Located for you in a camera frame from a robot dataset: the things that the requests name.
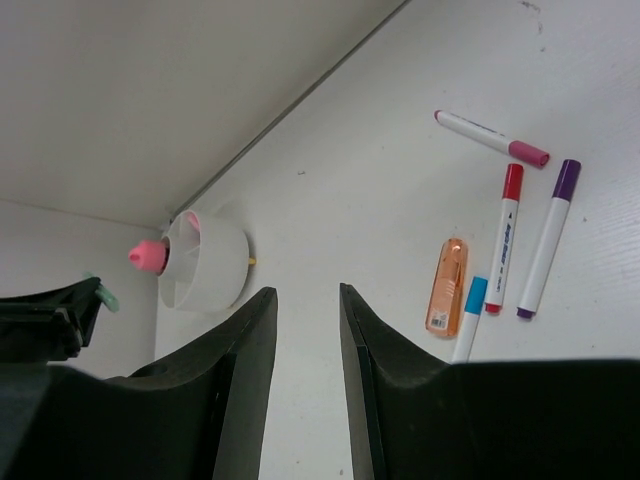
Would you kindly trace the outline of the pink correction tape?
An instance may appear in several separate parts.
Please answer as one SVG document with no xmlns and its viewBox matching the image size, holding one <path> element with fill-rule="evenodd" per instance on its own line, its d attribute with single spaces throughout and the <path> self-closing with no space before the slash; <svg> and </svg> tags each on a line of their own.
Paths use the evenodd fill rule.
<svg viewBox="0 0 640 480">
<path fill-rule="evenodd" d="M 193 227 L 197 232 L 199 232 L 199 231 L 201 230 L 200 222 L 199 222 L 199 220 L 198 220 L 198 217 L 197 217 L 193 212 L 189 212 L 189 213 L 186 215 L 186 218 L 187 218 L 187 220 L 188 220 L 189 224 L 190 224 L 190 225 L 191 225 L 191 226 L 192 226 L 192 227 Z"/>
</svg>

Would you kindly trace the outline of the orange correction tape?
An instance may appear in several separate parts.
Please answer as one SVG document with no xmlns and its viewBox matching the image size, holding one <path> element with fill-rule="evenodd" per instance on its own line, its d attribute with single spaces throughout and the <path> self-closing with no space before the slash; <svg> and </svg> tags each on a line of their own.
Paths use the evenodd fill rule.
<svg viewBox="0 0 640 480">
<path fill-rule="evenodd" d="M 468 259 L 468 246 L 450 238 L 442 246 L 428 308 L 425 328 L 442 338 L 457 335 Z"/>
</svg>

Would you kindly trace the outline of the green correction tape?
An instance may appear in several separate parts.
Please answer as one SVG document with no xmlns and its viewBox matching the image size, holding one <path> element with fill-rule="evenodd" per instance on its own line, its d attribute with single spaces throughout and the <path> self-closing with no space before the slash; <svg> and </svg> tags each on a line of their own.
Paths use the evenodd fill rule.
<svg viewBox="0 0 640 480">
<path fill-rule="evenodd" d="M 97 312 L 105 307 L 111 313 L 117 313 L 120 310 L 120 302 L 116 296 L 102 283 L 99 279 L 92 293 L 86 295 L 86 301 L 95 306 Z"/>
</svg>

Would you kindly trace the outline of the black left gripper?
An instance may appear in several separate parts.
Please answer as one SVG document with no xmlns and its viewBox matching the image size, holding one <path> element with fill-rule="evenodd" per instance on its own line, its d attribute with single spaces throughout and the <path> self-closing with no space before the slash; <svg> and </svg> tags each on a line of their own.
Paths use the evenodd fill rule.
<svg viewBox="0 0 640 480">
<path fill-rule="evenodd" d="M 1 361 L 79 355 L 101 280 L 1 300 Z M 275 361 L 278 298 L 258 291 L 226 321 L 128 377 L 62 365 L 1 368 L 5 479 L 255 479 Z"/>
</svg>

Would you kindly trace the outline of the pink capped marker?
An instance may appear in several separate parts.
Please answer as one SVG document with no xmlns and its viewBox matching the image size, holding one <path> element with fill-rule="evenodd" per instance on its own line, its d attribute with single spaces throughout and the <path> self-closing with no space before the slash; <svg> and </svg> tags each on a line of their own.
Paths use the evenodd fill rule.
<svg viewBox="0 0 640 480">
<path fill-rule="evenodd" d="M 441 126 L 508 155 L 525 164 L 537 168 L 544 167 L 550 160 L 550 154 L 526 142 L 511 139 L 481 124 L 467 120 L 459 115 L 436 110 L 434 118 Z"/>
</svg>

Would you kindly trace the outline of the purple capped marker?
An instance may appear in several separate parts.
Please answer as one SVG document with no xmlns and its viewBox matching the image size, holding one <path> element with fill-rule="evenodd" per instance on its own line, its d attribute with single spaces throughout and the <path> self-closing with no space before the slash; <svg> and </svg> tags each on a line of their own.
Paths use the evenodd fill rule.
<svg viewBox="0 0 640 480">
<path fill-rule="evenodd" d="M 537 313 L 581 169 L 574 159 L 566 159 L 561 166 L 516 309 L 520 319 L 531 320 Z"/>
</svg>

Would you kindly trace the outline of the red capped marker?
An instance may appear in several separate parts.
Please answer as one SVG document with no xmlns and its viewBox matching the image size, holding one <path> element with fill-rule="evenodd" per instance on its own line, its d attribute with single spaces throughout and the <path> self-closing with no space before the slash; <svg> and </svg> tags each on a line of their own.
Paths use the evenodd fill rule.
<svg viewBox="0 0 640 480">
<path fill-rule="evenodd" d="M 485 295 L 485 311 L 492 315 L 501 312 L 504 302 L 524 167 L 508 165 L 503 185 L 501 211 L 491 262 L 490 277 Z"/>
</svg>

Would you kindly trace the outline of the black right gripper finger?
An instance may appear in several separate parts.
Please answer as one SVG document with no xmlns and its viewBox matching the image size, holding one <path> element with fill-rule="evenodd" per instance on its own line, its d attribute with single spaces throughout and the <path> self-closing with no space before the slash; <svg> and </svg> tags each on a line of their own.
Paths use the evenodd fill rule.
<svg viewBox="0 0 640 480">
<path fill-rule="evenodd" d="M 635 479 L 635 360 L 446 363 L 348 284 L 340 337 L 357 479 Z"/>
</svg>

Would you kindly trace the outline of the blue capped marker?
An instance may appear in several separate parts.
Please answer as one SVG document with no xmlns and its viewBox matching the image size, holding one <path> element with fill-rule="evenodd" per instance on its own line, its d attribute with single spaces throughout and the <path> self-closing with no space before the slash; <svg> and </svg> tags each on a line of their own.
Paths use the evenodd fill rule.
<svg viewBox="0 0 640 480">
<path fill-rule="evenodd" d="M 466 363 L 469 360 L 487 286 L 486 278 L 475 276 L 472 279 L 452 355 L 453 364 Z"/>
</svg>

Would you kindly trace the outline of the pink glue bottle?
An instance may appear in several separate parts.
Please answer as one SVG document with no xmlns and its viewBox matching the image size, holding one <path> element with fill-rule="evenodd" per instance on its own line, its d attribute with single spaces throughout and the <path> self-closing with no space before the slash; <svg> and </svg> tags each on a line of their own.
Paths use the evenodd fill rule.
<svg viewBox="0 0 640 480">
<path fill-rule="evenodd" d="M 128 253 L 130 263 L 140 271 L 161 275 L 168 262 L 169 247 L 163 241 L 143 240 Z"/>
</svg>

